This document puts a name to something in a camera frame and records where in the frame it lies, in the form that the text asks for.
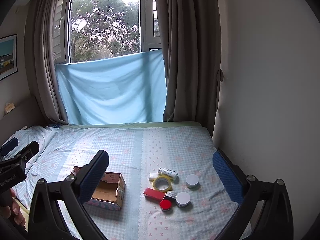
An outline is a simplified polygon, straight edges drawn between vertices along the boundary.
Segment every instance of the screw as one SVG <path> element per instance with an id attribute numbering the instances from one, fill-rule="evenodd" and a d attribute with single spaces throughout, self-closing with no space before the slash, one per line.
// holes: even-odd
<path id="1" fill-rule="evenodd" d="M 248 179 L 248 181 L 255 181 L 255 180 L 256 180 L 256 177 L 253 176 L 253 175 L 248 175 L 248 176 L 247 176 L 247 179 Z"/>
<path id="2" fill-rule="evenodd" d="M 75 176 L 73 175 L 69 175 L 68 177 L 66 177 L 67 181 L 73 181 L 75 179 Z"/>
<path id="3" fill-rule="evenodd" d="M 37 182 L 37 184 L 42 184 L 42 183 L 44 183 L 44 179 L 39 179 Z"/>
<path id="4" fill-rule="evenodd" d="M 277 183 L 282 186 L 284 184 L 284 181 L 282 179 L 277 179 Z"/>

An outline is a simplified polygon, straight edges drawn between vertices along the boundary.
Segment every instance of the brown curtain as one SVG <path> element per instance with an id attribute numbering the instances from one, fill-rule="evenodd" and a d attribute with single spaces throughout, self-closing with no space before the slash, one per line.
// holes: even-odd
<path id="1" fill-rule="evenodd" d="M 164 121 L 196 121 L 212 135 L 218 105 L 218 0 L 156 0 L 167 99 Z"/>
<path id="2" fill-rule="evenodd" d="M 25 63 L 31 94 L 51 122 L 68 124 L 56 79 L 52 28 L 57 0 L 32 0 L 25 28 Z"/>

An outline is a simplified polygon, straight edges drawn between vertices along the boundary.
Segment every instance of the headboard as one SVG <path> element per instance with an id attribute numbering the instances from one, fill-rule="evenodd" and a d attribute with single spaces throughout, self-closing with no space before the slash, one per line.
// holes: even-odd
<path id="1" fill-rule="evenodd" d="M 28 128 L 33 125 L 46 126 L 44 116 L 42 115 L 36 98 L 31 96 L 0 120 L 0 146 L 24 126 Z"/>

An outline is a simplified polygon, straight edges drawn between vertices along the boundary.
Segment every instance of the wall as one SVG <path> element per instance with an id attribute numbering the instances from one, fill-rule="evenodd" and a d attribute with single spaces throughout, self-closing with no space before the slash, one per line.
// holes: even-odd
<path id="1" fill-rule="evenodd" d="M 0 81 L 0 119 L 4 116 L 4 107 L 7 102 L 18 105 L 30 95 L 24 64 L 24 27 L 27 13 L 27 6 L 12 7 L 0 26 L 0 38 L 11 34 L 18 34 L 18 72 Z"/>
<path id="2" fill-rule="evenodd" d="M 246 174 L 287 186 L 295 239 L 320 212 L 320 23 L 305 0 L 218 0 L 213 140 Z"/>

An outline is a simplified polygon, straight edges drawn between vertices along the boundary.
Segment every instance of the tape roll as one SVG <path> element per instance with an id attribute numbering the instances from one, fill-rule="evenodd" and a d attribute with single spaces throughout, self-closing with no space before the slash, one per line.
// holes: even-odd
<path id="1" fill-rule="evenodd" d="M 153 183 L 153 188 L 160 192 L 167 192 L 168 190 L 172 190 L 171 188 L 171 181 L 168 177 L 159 176 L 156 178 Z"/>

